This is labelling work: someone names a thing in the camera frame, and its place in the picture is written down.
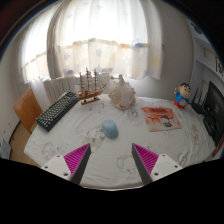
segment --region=wooden chair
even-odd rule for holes
[[[36,118],[43,112],[32,89],[24,93],[13,105],[13,108],[24,127],[32,134],[31,128]]]

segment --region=model sailboat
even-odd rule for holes
[[[91,103],[100,100],[99,96],[104,89],[106,89],[107,84],[104,84],[100,79],[99,74],[94,71],[94,77],[92,77],[91,72],[86,68],[86,76],[82,76],[80,72],[80,92],[76,92],[78,100],[81,104]]]

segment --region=white curtain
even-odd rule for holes
[[[49,77],[47,66],[47,32],[52,16],[61,4],[48,7],[18,37],[17,78],[20,85]]]
[[[55,79],[86,67],[136,80],[160,79],[161,25],[151,0],[60,0],[20,35],[18,81]]]
[[[69,1],[55,23],[56,77],[88,70],[142,79],[149,38],[139,0]]]

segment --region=doll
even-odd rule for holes
[[[182,83],[174,90],[174,94],[176,94],[176,99],[174,101],[174,105],[177,106],[179,109],[184,109],[185,106],[189,103],[189,98],[191,95],[191,88],[187,83]]]

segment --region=black keyboard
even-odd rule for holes
[[[75,93],[67,92],[36,118],[37,124],[49,132],[78,101]]]

